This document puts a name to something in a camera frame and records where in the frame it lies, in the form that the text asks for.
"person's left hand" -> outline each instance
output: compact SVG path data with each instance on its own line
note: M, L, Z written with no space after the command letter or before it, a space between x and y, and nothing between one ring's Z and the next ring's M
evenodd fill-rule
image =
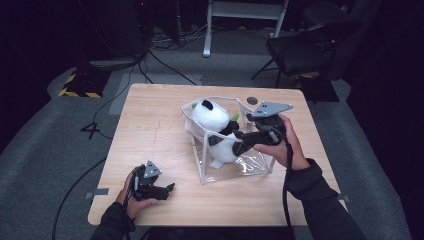
M119 192L118 197L116 198L116 202L122 205L124 205L125 195L127 194L127 190L130 185L132 176L133 176L133 171L131 171L130 174L127 176L127 179L125 180L124 188ZM128 217L130 217L130 219L135 219L141 210L155 204L156 202L157 200L154 198L137 201L132 195L130 195L130 199L128 200L128 207L127 207Z

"green object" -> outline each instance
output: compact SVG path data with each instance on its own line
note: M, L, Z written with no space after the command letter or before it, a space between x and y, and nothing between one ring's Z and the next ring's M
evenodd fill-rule
M231 118L231 121L237 122L239 116L240 114L238 112L234 113L233 118Z

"person's right hand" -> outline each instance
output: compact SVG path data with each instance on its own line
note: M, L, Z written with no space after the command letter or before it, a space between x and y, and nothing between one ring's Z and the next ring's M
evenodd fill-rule
M303 155L302 147L300 146L299 139L293 130L293 125L291 124L290 119L281 114L279 114L279 116L283 120L284 126L286 127L287 140L293 148L292 169L301 170L310 167L309 162ZM278 163L284 167L287 167L287 147L284 141L281 141L277 146L256 144L253 146L253 149L258 152L273 156L278 161Z

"cable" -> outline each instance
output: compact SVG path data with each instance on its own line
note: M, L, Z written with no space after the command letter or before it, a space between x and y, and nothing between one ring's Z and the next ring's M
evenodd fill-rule
M147 59L146 58L144 59L144 67L146 68L146 75L147 75L147 72L149 71L149 67L147 66Z
M130 74L128 75L128 82L127 82L127 85L124 87L124 89L122 89L122 91L121 92L119 92L119 94L117 94L115 97L113 97L113 98L111 98L111 99L109 99L105 104L103 104L99 109L97 109L97 111L94 113L94 115L93 115L93 121L92 121L92 123L91 124L97 124L96 123L96 116L97 116L97 114L100 112L100 110L102 110L107 104L109 104L110 102L112 102L114 99L116 99L117 97L119 97L124 91L125 91L125 89L127 89L128 88L128 86L130 85L130 82L131 82L131 73L133 72L133 70L134 70L134 67L135 67L135 65L136 64L134 64L133 66L132 66L132 68L131 68L131 71L130 71ZM113 138L111 138L111 137L108 137L108 136L106 136L106 135L104 135L103 133L101 133L100 131L99 131L99 133L100 133L100 135L102 135L103 137L105 137L105 138L108 138L108 139L113 139Z
M147 80L149 80L149 82L151 83L151 84L154 84L153 83L153 81L147 76L147 71L146 71L146 74L143 72L143 70L141 70L141 67L140 67L140 62L138 62L138 69L140 70L140 72L141 72L141 74L143 74L143 76L147 79Z
M72 190L74 189L74 187L81 181L81 179L83 179L88 173L90 173L94 168L96 168L98 165L100 165L105 160L106 160L106 157L104 157L102 160L100 160L98 163L96 163L94 166L92 166L90 169L88 169L88 171L86 171L80 178L78 178L78 180L71 186L71 188L66 193L65 197L63 198L63 200L60 203L60 206L59 206L59 208L57 210L56 218L54 219L53 230L52 230L52 240L55 240L56 239L56 225L57 225L57 220L59 219L60 211L62 210L63 204L65 204L65 201L68 198L69 194L72 192Z
M203 27L197 29L196 31L193 31L191 33L187 33L185 35L180 36L180 41L182 41L183 43L180 44L177 47L171 48L174 44L171 44L171 39L170 38L163 38L163 39L157 39L155 40L154 38L152 39L152 43L154 44L152 46L153 49L158 50L158 51L166 51L166 50L177 50L180 49L182 47L184 47L185 45L187 45L188 43L192 43L194 41L196 41L199 38L204 38L206 37L206 35L202 35L202 36L196 36L196 34L200 33L200 32L204 32L204 28L206 27L206 25L204 25ZM168 46L167 47L161 47L161 46L157 46L158 43L163 43L163 42L168 42Z
M294 240L296 239L295 234L293 232L293 227L291 225L291 219L290 219L290 213L289 208L287 205L287 188L288 188L288 182L290 180L290 173L293 163L293 147L288 142L287 138L284 139L286 142L287 147L287 170L286 170L286 176L284 178L284 185L283 185L283 208L284 208L284 215L287 222L287 228L289 229L290 236L289 239Z
M125 62L125 63L101 65L101 64L97 64L95 62L90 62L90 65L95 67L99 71L113 72L113 71L129 68L129 67L133 66L134 64L137 64L138 61L139 61L139 57L134 57L133 61Z
M187 79L189 82L191 82L193 85L197 85L195 82L193 82L192 80L190 80L189 78L187 78L186 76L184 76L182 73L178 72L177 70L175 70L174 68L168 66L167 64L165 64L164 62L162 62L161 60L159 60L150 50L148 51L150 53L150 55L152 55L158 62L162 63L165 67L173 70L174 72L178 73L181 77Z

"stuffed panda toy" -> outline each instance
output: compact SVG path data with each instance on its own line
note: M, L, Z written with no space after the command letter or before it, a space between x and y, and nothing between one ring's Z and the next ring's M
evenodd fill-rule
M235 114L232 119L228 112L219 106L217 103L203 100L201 103L194 103L192 105L191 118L200 124L203 128L217 132L227 136L227 138L220 138L212 135L208 139L208 149L214 161L210 166L220 168L225 163L231 163L238 159L233 153L233 145L236 136L233 130L238 130L237 123L238 114Z

